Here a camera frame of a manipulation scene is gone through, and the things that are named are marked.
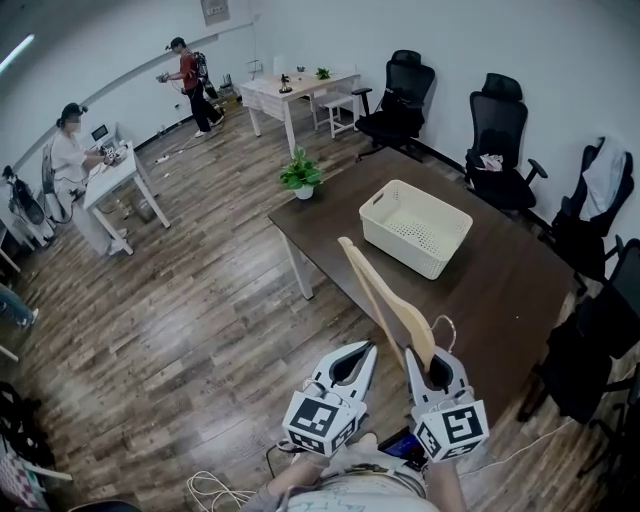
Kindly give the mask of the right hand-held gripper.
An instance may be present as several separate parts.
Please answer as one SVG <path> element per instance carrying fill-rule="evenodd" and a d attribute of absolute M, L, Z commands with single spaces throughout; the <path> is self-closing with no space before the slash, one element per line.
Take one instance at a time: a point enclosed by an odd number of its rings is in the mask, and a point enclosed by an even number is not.
<path fill-rule="evenodd" d="M 422 361 L 405 349 L 405 369 L 414 407 L 414 437 L 430 462 L 443 462 L 473 452 L 489 437 L 484 402 L 476 400 L 462 362 L 444 349 L 433 357 L 433 384 L 447 395 L 435 404 L 438 394 L 426 383 Z"/>

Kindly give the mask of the wooden clothes hanger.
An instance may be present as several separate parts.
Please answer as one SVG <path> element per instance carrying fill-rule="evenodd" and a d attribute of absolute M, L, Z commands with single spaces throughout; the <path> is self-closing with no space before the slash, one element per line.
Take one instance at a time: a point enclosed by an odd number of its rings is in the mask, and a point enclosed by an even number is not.
<path fill-rule="evenodd" d="M 397 343 L 389 328 L 379 303 L 376 300 L 377 297 L 386 304 L 408 331 L 411 338 L 411 348 L 415 350 L 417 357 L 423 364 L 426 374 L 429 375 L 431 373 L 432 362 L 436 355 L 433 329 L 441 321 L 449 324 L 452 332 L 452 340 L 448 353 L 451 353 L 457 339 L 457 331 L 453 321 L 446 315 L 439 315 L 434 321 L 434 324 L 431 325 L 415 306 L 400 298 L 392 291 L 363 253 L 348 237 L 339 237 L 338 243 L 342 247 L 353 269 L 360 288 L 373 307 L 374 319 L 385 333 L 400 365 L 403 368 L 407 367 L 405 356 L 401 354 L 400 345 Z"/>

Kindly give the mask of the cream plastic basket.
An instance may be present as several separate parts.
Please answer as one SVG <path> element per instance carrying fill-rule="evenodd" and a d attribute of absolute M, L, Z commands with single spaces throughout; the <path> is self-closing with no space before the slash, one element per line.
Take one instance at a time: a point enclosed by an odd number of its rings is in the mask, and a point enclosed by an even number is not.
<path fill-rule="evenodd" d="M 366 241 L 428 280 L 439 278 L 473 219 L 403 181 L 389 181 L 359 209 Z"/>

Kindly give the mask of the person's left forearm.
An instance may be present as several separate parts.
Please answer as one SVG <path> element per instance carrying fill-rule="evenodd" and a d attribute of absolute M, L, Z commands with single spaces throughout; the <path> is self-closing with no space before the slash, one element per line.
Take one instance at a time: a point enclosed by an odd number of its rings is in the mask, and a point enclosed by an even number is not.
<path fill-rule="evenodd" d="M 329 465 L 330 459 L 317 453 L 305 452 L 301 454 L 258 493 L 262 506 L 261 512 L 275 512 L 282 499 L 292 488 L 313 486 Z"/>

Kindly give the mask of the person's right forearm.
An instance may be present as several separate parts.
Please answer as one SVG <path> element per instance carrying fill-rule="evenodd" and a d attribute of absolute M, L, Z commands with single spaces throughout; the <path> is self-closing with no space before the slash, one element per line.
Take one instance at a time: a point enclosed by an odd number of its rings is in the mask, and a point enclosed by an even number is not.
<path fill-rule="evenodd" d="M 454 460 L 430 462 L 426 469 L 427 499 L 439 512 L 467 512 Z"/>

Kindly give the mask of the white table leg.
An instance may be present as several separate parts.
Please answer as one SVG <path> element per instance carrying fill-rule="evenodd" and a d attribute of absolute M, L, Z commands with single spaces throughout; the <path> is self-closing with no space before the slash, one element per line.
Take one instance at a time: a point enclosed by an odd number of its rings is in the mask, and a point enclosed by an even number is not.
<path fill-rule="evenodd" d="M 293 268 L 300 291 L 303 297 L 307 301 L 309 301 L 314 297 L 314 293 L 312 290 L 308 269 L 303 261 L 303 255 L 284 232 L 280 232 L 280 235 L 285 246 L 289 261 Z"/>

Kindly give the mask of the person's grey white clothing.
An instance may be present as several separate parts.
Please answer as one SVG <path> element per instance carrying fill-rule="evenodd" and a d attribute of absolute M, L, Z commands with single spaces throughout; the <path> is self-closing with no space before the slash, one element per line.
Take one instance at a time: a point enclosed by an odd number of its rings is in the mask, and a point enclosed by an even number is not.
<path fill-rule="evenodd" d="M 261 512 L 258 493 L 237 512 Z M 427 499 L 396 475 L 354 471 L 323 477 L 310 487 L 287 492 L 275 512 L 439 512 Z"/>

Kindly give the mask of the black mesh office chair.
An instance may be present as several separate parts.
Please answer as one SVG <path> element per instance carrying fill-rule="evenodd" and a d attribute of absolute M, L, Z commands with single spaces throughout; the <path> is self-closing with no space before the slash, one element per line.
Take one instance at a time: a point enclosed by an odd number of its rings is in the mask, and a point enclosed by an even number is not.
<path fill-rule="evenodd" d="M 586 297 L 547 340 L 544 361 L 534 366 L 542 381 L 528 395 L 517 420 L 528 421 L 551 398 L 562 417 L 587 424 L 602 396 L 613 391 L 612 364 L 640 342 L 640 240 L 623 247 L 616 267 L 595 297 Z"/>

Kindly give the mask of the green potted plant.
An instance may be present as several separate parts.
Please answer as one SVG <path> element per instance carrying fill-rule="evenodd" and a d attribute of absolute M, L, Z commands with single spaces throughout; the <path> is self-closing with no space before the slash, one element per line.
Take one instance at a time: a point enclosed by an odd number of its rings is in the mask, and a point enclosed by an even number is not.
<path fill-rule="evenodd" d="M 322 183 L 322 170 L 308 158 L 304 148 L 296 146 L 291 162 L 282 170 L 279 180 L 297 199 L 308 200 Z"/>

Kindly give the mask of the white garment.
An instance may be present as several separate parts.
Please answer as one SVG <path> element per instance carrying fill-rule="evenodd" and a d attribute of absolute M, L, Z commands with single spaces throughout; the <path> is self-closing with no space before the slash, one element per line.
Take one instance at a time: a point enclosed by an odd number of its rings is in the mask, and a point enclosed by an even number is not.
<path fill-rule="evenodd" d="M 580 212 L 580 219 L 590 221 L 605 213 L 613 204 L 620 188 L 627 152 L 614 138 L 604 137 L 598 154 L 583 173 L 587 196 Z"/>

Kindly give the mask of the white stool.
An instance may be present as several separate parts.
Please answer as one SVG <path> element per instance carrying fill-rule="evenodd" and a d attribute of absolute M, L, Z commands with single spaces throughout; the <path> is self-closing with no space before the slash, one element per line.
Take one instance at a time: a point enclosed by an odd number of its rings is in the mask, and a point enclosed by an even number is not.
<path fill-rule="evenodd" d="M 310 97 L 310 108 L 314 129 L 318 130 L 321 125 L 328 124 L 332 139 L 335 139 L 338 134 L 345 131 L 356 131 L 356 112 L 352 113 L 352 121 L 350 123 L 345 124 L 342 121 L 342 110 L 345 109 L 348 104 L 353 105 L 354 99 L 354 96 L 342 92 L 327 92 L 320 96 L 312 94 Z M 325 109 L 327 111 L 326 118 L 320 119 L 318 117 L 319 109 Z"/>

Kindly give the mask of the light wooden desk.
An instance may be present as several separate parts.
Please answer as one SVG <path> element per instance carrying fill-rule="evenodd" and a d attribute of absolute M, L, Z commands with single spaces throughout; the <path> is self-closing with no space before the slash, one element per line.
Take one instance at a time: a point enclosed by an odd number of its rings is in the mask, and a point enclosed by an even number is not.
<path fill-rule="evenodd" d="M 248 109 L 254 133 L 261 136 L 258 114 L 263 113 L 284 124 L 289 153 L 294 156 L 296 140 L 291 118 L 290 103 L 303 96 L 314 98 L 319 90 L 348 84 L 354 89 L 359 87 L 360 74 L 357 72 L 331 72 L 328 79 L 320 80 L 311 73 L 293 73 L 287 83 L 290 92 L 280 93 L 282 86 L 280 75 L 267 75 L 240 85 L 242 104 Z"/>

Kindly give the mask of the white desk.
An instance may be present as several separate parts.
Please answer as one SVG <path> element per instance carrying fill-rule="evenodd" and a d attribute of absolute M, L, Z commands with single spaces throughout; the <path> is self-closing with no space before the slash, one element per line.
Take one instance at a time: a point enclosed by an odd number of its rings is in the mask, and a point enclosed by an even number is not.
<path fill-rule="evenodd" d="M 96 173 L 87 183 L 84 195 L 84 209 L 93 214 L 111 238 L 127 255 L 132 255 L 134 253 L 132 247 L 99 209 L 99 203 L 110 193 L 114 192 L 120 186 L 127 184 L 129 181 L 133 181 L 163 226 L 168 229 L 171 227 L 171 223 L 156 202 L 157 194 L 153 188 L 150 187 L 151 182 L 149 176 L 134 151 L 133 143 L 127 142 L 123 150 L 124 158 L 115 167 L 105 167 L 104 165 L 96 167 Z"/>

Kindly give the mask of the ceiling light strip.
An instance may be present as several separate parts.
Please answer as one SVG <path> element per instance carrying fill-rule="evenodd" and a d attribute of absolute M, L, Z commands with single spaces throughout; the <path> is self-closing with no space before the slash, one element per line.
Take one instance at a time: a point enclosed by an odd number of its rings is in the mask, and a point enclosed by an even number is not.
<path fill-rule="evenodd" d="M 35 35 L 29 33 L 11 52 L 0 62 L 0 74 L 6 71 L 11 64 L 30 46 L 35 40 Z"/>

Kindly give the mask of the grey wall poster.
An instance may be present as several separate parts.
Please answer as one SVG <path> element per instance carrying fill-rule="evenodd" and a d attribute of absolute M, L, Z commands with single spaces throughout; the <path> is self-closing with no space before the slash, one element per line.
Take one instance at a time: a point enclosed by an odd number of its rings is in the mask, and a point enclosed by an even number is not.
<path fill-rule="evenodd" d="M 230 19 L 229 0 L 200 0 L 206 26 Z"/>

